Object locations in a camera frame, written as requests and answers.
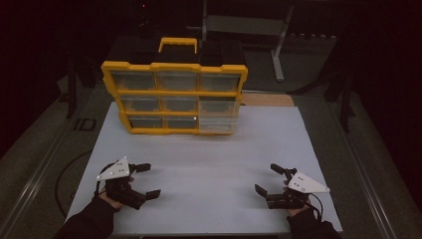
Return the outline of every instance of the wire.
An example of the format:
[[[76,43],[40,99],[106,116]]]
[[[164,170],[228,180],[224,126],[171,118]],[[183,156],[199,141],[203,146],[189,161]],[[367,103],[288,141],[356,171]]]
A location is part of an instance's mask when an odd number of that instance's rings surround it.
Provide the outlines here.
[[[320,202],[319,198],[318,198],[315,194],[311,193],[311,195],[312,195],[314,198],[316,198],[316,200],[319,202],[319,205],[320,205],[320,217],[322,217],[322,214],[323,214],[322,202]]]
[[[88,154],[90,154],[90,153],[92,153],[93,152],[93,150],[91,149],[91,150],[88,150],[88,151],[86,151],[86,152],[84,152],[84,153],[82,153],[82,154],[80,154],[79,156],[77,156],[77,157],[75,157],[74,159],[72,159],[72,161],[70,161],[63,169],[62,169],[62,171],[60,172],[60,174],[59,174],[59,177],[57,178],[57,180],[56,180],[56,185],[55,185],[55,189],[54,189],[54,196],[55,196],[55,199],[56,199],[56,203],[57,203],[57,206],[59,207],[59,209],[60,209],[60,211],[62,212],[62,215],[64,216],[64,217],[67,217],[68,216],[68,214],[65,212],[65,209],[63,208],[63,206],[62,206],[62,204],[60,203],[60,200],[59,200],[59,183],[60,183],[60,180],[62,179],[62,176],[63,176],[63,174],[66,172],[66,170],[74,163],[74,162],[76,162],[77,160],[79,160],[79,159],[81,159],[82,157],[84,157],[84,156],[86,156],[86,155],[88,155]]]

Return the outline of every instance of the white surface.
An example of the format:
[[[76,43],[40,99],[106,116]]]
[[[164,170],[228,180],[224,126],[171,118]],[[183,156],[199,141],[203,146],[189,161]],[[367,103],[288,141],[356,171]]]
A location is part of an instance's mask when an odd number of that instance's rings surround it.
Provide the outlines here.
[[[152,165],[150,171],[133,174],[132,188],[140,193],[161,189],[161,195],[138,211],[122,208],[114,216],[114,234],[289,232],[286,211],[268,209],[255,191],[257,183],[269,193],[283,192],[285,178],[271,163],[295,167],[326,185],[297,108],[241,107],[237,132],[228,136],[143,135],[126,132],[112,103],[69,216],[91,201],[100,171],[124,156],[129,163]],[[323,219],[340,231],[329,193],[316,195]]]

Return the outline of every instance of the dark background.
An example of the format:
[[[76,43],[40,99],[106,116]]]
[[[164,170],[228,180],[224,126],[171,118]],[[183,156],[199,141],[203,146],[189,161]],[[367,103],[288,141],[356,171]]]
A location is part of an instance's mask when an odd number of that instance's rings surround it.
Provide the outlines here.
[[[276,9],[271,6],[281,5],[280,1],[253,2],[214,0],[209,1],[209,9],[223,15],[280,18],[279,12],[268,10]],[[92,87],[117,35],[200,37],[199,32],[185,30],[186,25],[201,25],[199,0],[29,0],[0,4],[0,156],[60,95],[56,81],[67,74],[68,53],[76,56],[83,84]],[[419,208],[421,7],[411,0],[346,8],[340,4],[301,4],[289,30],[306,35],[342,33],[342,57],[353,56],[356,64],[353,89],[360,94]],[[343,29],[345,19],[349,24]]]

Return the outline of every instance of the clear plastic drawer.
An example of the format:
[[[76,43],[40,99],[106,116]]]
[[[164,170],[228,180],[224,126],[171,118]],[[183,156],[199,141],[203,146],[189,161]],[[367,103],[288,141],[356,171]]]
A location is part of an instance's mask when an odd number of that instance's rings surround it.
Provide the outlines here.
[[[128,116],[132,127],[162,128],[162,118],[155,116]]]
[[[155,90],[152,72],[111,71],[118,90]]]
[[[168,128],[197,128],[197,117],[164,117]]]
[[[158,112],[157,96],[121,95],[121,103],[127,112]]]
[[[199,118],[200,133],[234,133],[237,118]]]
[[[201,74],[200,91],[236,92],[241,75],[239,74]]]
[[[157,72],[158,85],[165,91],[196,91],[197,74],[193,72]]]
[[[196,112],[197,97],[160,97],[164,112]]]
[[[231,97],[200,97],[200,117],[234,117],[238,111],[236,98]]]

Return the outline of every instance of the yellow frame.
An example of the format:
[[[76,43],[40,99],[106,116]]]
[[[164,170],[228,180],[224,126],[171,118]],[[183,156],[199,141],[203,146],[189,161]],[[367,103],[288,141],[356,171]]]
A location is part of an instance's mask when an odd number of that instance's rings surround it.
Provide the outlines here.
[[[194,45],[196,50],[196,39],[174,39],[174,38],[163,38],[161,40],[159,51],[161,51],[164,44],[177,44],[177,45]],[[116,62],[116,61],[105,61],[102,65],[102,71],[104,73],[104,82],[108,92],[114,97],[118,111],[119,118],[122,124],[126,127],[130,133],[147,133],[147,134],[169,134],[169,133],[193,133],[193,134],[231,134],[230,132],[216,132],[216,133],[203,133],[199,131],[199,122],[197,121],[196,128],[179,129],[179,128],[168,128],[165,127],[163,117],[175,116],[175,117],[198,117],[199,109],[196,112],[163,112],[161,100],[159,103],[159,112],[135,112],[126,111],[123,103],[121,102],[120,96],[122,95],[146,95],[146,96],[186,96],[186,97],[233,97],[236,98],[235,104],[237,104],[237,110],[241,102],[241,91],[242,86],[247,80],[248,69],[244,65],[223,65],[221,67],[202,67],[199,64],[183,64],[183,63],[151,63],[150,65],[132,65],[128,62]],[[153,75],[155,90],[122,90],[119,89],[111,74],[112,71],[129,71],[129,72],[151,72]],[[195,91],[168,91],[161,90],[159,83],[155,76],[159,72],[193,72],[197,73],[196,79],[196,90]],[[239,74],[240,80],[238,88],[235,92],[207,92],[199,90],[199,74],[211,73],[211,74]],[[133,127],[128,119],[128,116],[161,116],[163,120],[164,128],[139,128]]]

